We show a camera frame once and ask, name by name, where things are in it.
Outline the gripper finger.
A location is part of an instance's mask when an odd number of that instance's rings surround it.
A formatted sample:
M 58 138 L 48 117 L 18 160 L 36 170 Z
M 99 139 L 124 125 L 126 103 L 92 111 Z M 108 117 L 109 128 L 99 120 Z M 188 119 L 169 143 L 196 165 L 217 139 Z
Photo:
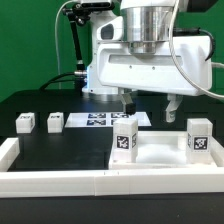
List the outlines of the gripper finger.
M 123 105 L 123 112 L 125 114 L 135 114 L 135 103 L 132 101 L 131 95 L 129 93 L 124 93 L 121 95 L 121 102 Z
M 183 100 L 183 96 L 177 94 L 168 94 L 167 100 L 169 103 L 165 109 L 165 121 L 167 123 L 173 123 L 176 119 L 176 111 Z

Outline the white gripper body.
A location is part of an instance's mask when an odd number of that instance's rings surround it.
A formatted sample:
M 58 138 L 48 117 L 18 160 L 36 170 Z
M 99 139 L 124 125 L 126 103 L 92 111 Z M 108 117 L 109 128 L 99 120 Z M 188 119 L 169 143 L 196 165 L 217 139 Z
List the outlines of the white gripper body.
M 211 60 L 206 60 L 210 40 L 207 36 L 174 37 L 179 65 L 201 88 L 212 87 Z M 102 44 L 97 52 L 97 73 L 102 85 L 150 92 L 198 96 L 178 71 L 169 43 L 157 45 L 155 54 L 130 54 L 126 43 Z

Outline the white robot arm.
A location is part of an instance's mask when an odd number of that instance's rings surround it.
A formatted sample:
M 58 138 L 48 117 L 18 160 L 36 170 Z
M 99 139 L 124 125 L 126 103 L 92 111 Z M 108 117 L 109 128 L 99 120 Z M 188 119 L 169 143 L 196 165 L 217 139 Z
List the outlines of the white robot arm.
M 211 61 L 215 40 L 201 28 L 177 28 L 180 12 L 206 12 L 218 0 L 121 0 L 120 14 L 113 0 L 81 0 L 92 14 L 92 61 L 87 67 L 86 90 L 94 95 L 121 97 L 123 111 L 136 113 L 133 91 L 165 93 L 166 120 L 185 95 L 212 93 Z

